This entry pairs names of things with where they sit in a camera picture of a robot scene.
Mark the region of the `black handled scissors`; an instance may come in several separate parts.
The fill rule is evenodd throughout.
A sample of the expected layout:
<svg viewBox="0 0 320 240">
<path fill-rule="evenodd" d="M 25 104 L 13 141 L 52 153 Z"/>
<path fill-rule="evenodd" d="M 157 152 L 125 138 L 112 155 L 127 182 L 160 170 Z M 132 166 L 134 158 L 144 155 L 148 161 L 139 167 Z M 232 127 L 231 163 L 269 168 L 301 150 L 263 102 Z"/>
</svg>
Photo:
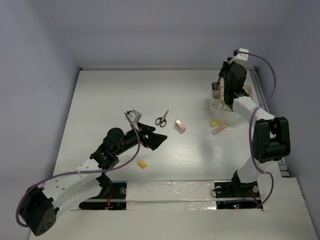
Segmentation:
<svg viewBox="0 0 320 240">
<path fill-rule="evenodd" d="M 165 112 L 165 114 L 161 117 L 158 117 L 156 120 L 155 120 L 155 124 L 161 128 L 165 127 L 166 124 L 167 124 L 167 120 L 166 120 L 166 117 L 167 117 L 167 114 L 169 113 L 169 110 L 167 110 Z"/>
</svg>

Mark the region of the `pink mini stapler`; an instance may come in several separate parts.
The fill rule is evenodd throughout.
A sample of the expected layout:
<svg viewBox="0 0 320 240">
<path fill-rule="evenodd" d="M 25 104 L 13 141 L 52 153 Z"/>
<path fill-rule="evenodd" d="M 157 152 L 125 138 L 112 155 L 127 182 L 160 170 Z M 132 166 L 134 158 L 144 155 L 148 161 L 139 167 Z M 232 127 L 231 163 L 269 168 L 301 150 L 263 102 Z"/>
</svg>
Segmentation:
<svg viewBox="0 0 320 240">
<path fill-rule="evenodd" d="M 176 120 L 174 126 L 181 134 L 186 131 L 185 125 L 180 120 Z"/>
</svg>

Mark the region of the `white perforated organizer basket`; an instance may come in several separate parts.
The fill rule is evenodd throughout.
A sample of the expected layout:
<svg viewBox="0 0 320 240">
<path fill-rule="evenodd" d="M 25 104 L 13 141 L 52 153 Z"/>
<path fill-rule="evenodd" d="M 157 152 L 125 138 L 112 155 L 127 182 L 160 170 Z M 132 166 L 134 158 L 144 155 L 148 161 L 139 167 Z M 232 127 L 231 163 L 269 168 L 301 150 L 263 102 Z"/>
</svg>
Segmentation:
<svg viewBox="0 0 320 240">
<path fill-rule="evenodd" d="M 211 122 L 219 120 L 218 124 L 237 125 L 241 122 L 249 122 L 251 115 L 241 115 L 238 112 L 231 110 L 224 102 L 224 83 L 220 81 L 220 84 L 216 86 L 216 90 L 210 92 L 209 107 L 211 112 Z"/>
</svg>

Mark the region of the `red gel pen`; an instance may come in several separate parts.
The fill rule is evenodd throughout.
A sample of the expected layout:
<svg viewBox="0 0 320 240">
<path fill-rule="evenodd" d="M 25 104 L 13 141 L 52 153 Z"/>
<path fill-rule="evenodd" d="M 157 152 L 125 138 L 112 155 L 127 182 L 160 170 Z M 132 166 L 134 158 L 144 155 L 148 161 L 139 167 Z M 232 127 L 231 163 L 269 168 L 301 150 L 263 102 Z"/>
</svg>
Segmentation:
<svg viewBox="0 0 320 240">
<path fill-rule="evenodd" d="M 221 77 L 219 76 L 216 85 L 218 86 L 218 85 L 220 85 L 220 83 L 221 83 Z"/>
</svg>

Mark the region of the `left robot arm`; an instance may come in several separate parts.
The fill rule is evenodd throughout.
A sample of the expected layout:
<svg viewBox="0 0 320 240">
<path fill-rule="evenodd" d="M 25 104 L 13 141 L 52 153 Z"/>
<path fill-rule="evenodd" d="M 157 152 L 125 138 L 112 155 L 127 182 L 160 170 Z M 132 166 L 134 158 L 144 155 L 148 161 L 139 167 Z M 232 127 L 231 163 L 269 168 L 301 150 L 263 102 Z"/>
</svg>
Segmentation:
<svg viewBox="0 0 320 240">
<path fill-rule="evenodd" d="M 26 190 L 15 212 L 17 224 L 41 236 L 66 211 L 92 197 L 107 197 L 113 185 L 107 173 L 119 169 L 119 155 L 133 147 L 154 151 L 168 138 L 155 130 L 142 123 L 128 132 L 110 129 L 97 150 L 74 171 L 51 176 Z"/>
</svg>

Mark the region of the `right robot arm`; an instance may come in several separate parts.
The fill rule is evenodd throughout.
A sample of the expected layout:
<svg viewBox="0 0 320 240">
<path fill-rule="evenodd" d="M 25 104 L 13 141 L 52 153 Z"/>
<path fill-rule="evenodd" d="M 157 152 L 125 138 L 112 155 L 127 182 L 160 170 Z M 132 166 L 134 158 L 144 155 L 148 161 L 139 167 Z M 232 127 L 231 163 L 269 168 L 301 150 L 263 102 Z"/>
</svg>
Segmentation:
<svg viewBox="0 0 320 240">
<path fill-rule="evenodd" d="M 231 179 L 230 190 L 242 196 L 272 164 L 291 151 L 289 122 L 275 117 L 256 104 L 244 88 L 245 59 L 228 57 L 218 74 L 223 79 L 223 101 L 249 123 L 250 157 Z"/>
</svg>

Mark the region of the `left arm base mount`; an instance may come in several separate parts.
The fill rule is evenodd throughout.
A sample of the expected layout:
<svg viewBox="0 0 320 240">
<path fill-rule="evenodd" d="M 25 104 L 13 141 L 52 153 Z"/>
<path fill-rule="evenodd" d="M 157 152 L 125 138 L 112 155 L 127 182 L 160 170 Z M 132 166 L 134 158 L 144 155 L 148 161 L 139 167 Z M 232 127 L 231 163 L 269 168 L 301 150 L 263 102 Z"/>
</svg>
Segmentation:
<svg viewBox="0 0 320 240">
<path fill-rule="evenodd" d="M 106 174 L 97 178 L 100 192 L 79 204 L 81 210 L 126 210 L 127 182 L 113 182 Z"/>
</svg>

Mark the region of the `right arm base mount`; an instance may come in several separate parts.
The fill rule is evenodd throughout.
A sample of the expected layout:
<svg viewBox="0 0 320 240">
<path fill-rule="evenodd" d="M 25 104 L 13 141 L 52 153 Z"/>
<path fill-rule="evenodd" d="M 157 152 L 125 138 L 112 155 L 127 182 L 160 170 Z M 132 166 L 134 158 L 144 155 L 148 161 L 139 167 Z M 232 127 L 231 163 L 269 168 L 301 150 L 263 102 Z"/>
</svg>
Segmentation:
<svg viewBox="0 0 320 240">
<path fill-rule="evenodd" d="M 235 189 L 231 181 L 218 181 L 214 183 L 211 196 L 215 198 L 218 210 L 241 210 L 262 208 L 261 195 L 258 183 L 246 184 Z"/>
</svg>

